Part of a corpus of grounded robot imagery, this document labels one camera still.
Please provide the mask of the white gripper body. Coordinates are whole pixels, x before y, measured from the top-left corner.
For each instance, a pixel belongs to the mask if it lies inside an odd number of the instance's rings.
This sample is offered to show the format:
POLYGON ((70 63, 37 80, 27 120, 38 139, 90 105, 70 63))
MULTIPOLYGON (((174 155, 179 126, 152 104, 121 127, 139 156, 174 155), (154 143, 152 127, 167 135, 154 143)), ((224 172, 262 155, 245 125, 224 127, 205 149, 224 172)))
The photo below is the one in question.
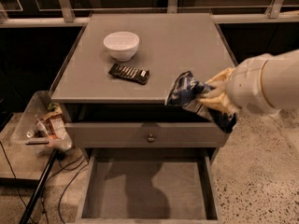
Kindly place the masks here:
POLYGON ((274 108, 263 91, 263 69, 272 55, 263 54, 243 61, 230 75, 226 93, 233 105, 245 113, 255 115, 276 115, 274 108))

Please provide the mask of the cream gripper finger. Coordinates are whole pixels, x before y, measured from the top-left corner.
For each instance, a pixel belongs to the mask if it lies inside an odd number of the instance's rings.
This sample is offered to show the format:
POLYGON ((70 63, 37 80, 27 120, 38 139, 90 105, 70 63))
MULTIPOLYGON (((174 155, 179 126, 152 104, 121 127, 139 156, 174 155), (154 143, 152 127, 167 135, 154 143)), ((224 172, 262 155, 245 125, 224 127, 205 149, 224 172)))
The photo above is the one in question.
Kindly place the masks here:
POLYGON ((219 72, 214 77, 210 78, 206 82, 206 84, 208 86, 210 86, 211 88, 213 88, 214 90, 216 90, 216 89, 222 90, 224 88, 224 86, 226 85, 229 77, 234 72, 234 70, 235 69, 232 67, 226 68, 226 69, 222 70, 221 72, 219 72))
POLYGON ((226 94, 221 94, 213 98, 199 98, 198 101, 210 109, 232 115, 238 112, 238 107, 234 105, 226 94))

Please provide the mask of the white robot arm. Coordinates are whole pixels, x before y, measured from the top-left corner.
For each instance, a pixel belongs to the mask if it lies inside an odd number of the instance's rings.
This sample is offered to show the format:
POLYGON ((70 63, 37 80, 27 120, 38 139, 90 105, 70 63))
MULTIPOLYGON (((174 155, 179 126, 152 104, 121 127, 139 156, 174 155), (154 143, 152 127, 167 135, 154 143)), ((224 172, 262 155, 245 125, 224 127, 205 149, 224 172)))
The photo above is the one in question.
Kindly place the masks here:
POLYGON ((243 111, 276 115, 299 106, 299 50, 277 56, 263 54, 227 68, 207 82, 214 88, 198 97, 203 105, 224 113, 243 111))

